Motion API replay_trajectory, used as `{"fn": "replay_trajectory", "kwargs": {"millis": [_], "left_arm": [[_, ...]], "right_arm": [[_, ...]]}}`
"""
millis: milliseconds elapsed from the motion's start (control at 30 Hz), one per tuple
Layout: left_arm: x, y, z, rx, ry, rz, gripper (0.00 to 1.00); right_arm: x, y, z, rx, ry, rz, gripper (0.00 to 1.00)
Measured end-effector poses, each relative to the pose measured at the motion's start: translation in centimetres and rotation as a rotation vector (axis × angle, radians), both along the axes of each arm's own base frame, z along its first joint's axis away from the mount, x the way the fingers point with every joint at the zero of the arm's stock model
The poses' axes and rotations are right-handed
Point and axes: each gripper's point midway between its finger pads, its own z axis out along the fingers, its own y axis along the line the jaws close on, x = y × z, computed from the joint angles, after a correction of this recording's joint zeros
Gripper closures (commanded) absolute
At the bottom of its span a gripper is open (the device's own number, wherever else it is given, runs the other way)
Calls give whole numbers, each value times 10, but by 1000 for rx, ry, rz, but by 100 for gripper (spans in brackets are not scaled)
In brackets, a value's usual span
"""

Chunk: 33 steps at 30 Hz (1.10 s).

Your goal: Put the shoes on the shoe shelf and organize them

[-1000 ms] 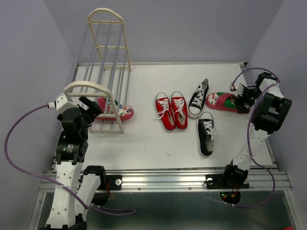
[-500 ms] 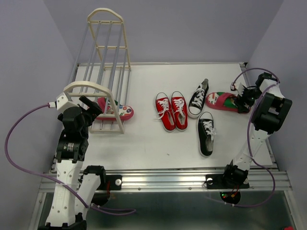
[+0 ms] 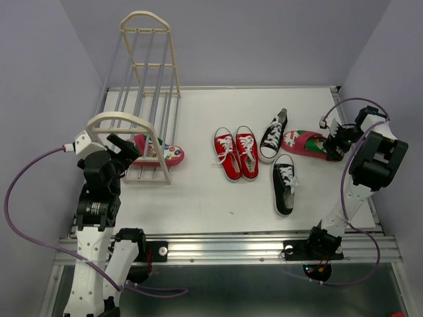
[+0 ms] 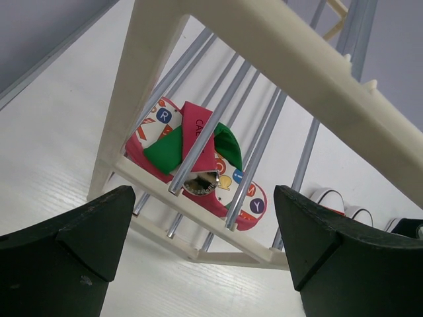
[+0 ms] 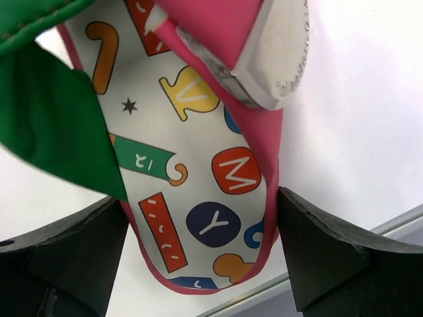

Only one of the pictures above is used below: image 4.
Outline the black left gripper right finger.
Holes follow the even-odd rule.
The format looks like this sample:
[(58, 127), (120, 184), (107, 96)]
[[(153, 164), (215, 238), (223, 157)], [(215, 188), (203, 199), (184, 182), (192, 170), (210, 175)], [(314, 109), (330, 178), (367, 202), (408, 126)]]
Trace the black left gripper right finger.
[(274, 205), (306, 316), (421, 316), (422, 241), (359, 223), (276, 186)]

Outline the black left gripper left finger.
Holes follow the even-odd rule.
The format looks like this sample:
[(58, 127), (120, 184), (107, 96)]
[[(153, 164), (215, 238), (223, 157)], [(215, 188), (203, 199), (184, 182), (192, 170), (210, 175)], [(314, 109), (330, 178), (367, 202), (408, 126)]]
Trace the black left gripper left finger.
[(99, 316), (135, 204), (131, 186), (1, 236), (2, 316)]

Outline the pink sandal with green strap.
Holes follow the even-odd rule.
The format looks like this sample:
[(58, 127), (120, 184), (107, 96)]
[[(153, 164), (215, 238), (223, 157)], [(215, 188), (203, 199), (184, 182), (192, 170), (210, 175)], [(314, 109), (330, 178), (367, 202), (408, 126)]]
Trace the pink sandal with green strap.
[[(191, 102), (178, 108), (162, 97), (125, 145), (138, 166), (168, 184), (211, 117), (212, 111)], [(183, 194), (224, 218), (243, 179), (241, 149), (236, 137), (218, 123), (183, 185)]]

